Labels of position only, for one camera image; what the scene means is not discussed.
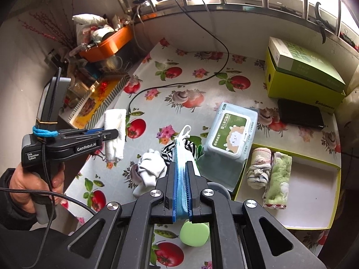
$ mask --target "orange basket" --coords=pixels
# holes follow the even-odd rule
[[[87,61],[94,63],[109,58],[118,52],[121,47],[133,38],[130,27],[125,26],[108,39],[101,42],[97,46],[93,46],[88,50],[80,52],[80,55]]]

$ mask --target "blue rubber band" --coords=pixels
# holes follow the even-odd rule
[[[59,132],[56,130],[50,131],[46,129],[38,129],[35,126],[32,127],[32,132],[37,137],[56,137],[59,135]]]

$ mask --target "green towel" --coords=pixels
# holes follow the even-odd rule
[[[273,169],[269,186],[263,195],[263,206],[272,209],[287,207],[289,192],[289,177],[292,158],[280,152],[274,153]]]

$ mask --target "floral tablecloth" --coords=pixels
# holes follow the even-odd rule
[[[132,191],[135,184],[131,179],[131,167],[141,155],[149,148],[160,151],[186,124],[192,127],[190,139],[196,145],[204,144],[216,110],[223,101],[260,110],[254,143],[341,166],[335,117],[322,114],[326,125],[322,132],[281,122],[277,100],[267,96],[264,61],[231,54],[221,73],[205,82],[188,84],[218,72],[226,57],[227,54],[221,52],[187,53],[162,39],[143,60],[115,106],[127,108],[136,93],[151,88],[131,104],[124,159],[117,166],[107,164],[104,149],[98,150],[97,155],[91,156],[86,162],[66,194],[83,201],[96,211],[110,201],[121,204],[134,201]],[[158,88],[171,83],[181,85]],[[73,203],[63,205],[81,222],[91,217],[89,212]],[[167,250],[173,252],[175,257],[171,262],[179,268],[211,268],[209,241],[200,248],[188,247],[174,237],[179,235],[180,228],[178,223],[156,228],[172,232],[169,235],[173,238],[166,238],[168,234],[161,234],[160,231],[155,233],[154,244],[158,247],[154,251],[157,261],[153,255],[152,266],[165,268],[169,264],[159,256],[166,254]],[[327,235],[327,231],[293,233],[317,255]]]

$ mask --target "hand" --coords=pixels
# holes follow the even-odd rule
[[[65,165],[61,163],[58,173],[53,177],[52,187],[53,192],[63,193],[63,182],[65,180]],[[22,168],[21,163],[17,166],[10,179],[9,188],[11,189],[32,189],[32,190],[47,190],[47,183],[38,176],[27,172]],[[35,213],[34,203],[32,202],[30,194],[27,193],[10,193],[12,200],[17,203],[24,211]],[[55,197],[55,203],[58,204],[61,198]]]

